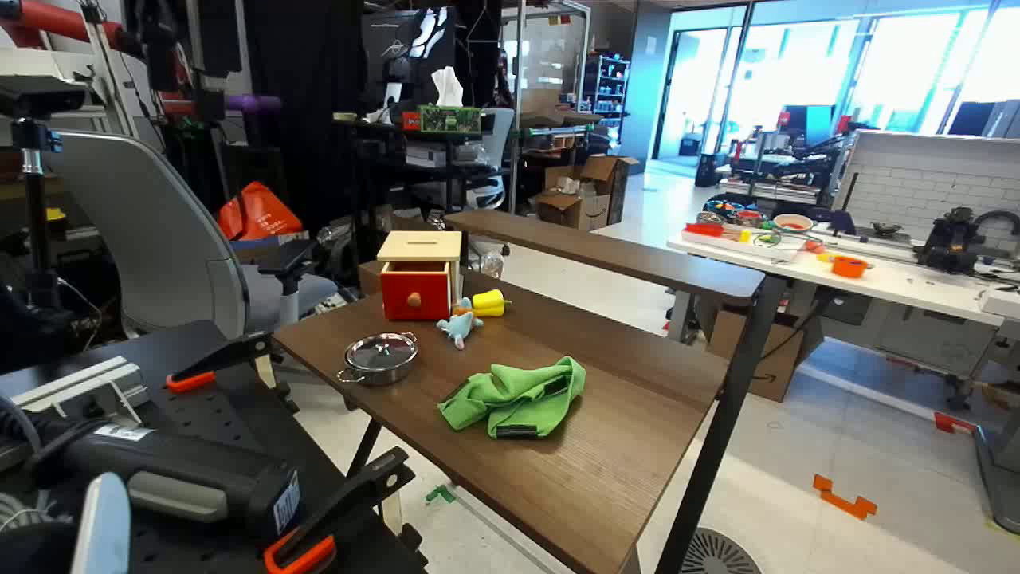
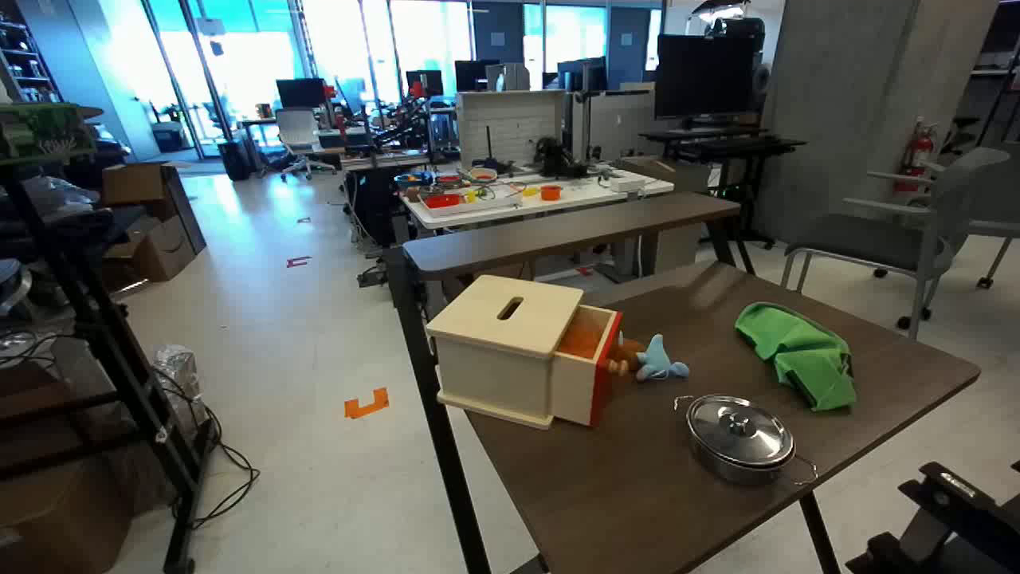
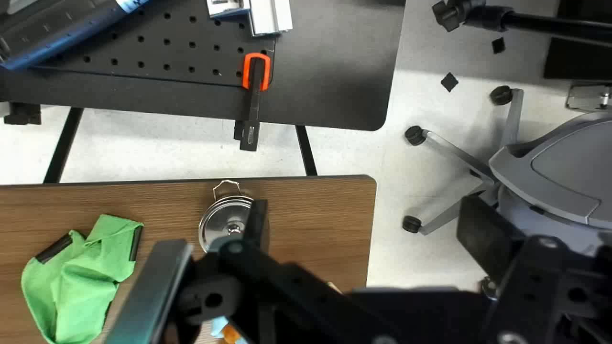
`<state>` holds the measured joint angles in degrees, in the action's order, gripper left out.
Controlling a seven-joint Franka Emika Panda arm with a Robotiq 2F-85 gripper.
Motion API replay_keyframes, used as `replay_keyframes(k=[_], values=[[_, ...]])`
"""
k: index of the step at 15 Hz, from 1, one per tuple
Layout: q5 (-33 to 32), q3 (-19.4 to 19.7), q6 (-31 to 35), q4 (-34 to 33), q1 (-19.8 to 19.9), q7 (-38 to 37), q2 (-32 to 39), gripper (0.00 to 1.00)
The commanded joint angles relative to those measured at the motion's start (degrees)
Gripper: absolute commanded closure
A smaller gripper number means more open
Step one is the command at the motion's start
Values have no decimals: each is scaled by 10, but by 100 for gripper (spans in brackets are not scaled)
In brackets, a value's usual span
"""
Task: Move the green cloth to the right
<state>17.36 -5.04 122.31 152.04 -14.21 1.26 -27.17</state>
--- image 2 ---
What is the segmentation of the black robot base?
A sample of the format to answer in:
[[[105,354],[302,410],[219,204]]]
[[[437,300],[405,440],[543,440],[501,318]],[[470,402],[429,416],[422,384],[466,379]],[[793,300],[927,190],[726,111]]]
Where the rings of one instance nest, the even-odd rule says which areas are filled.
[[[898,491],[918,513],[898,537],[873,537],[850,574],[1020,574],[1020,499],[997,505],[942,462]]]

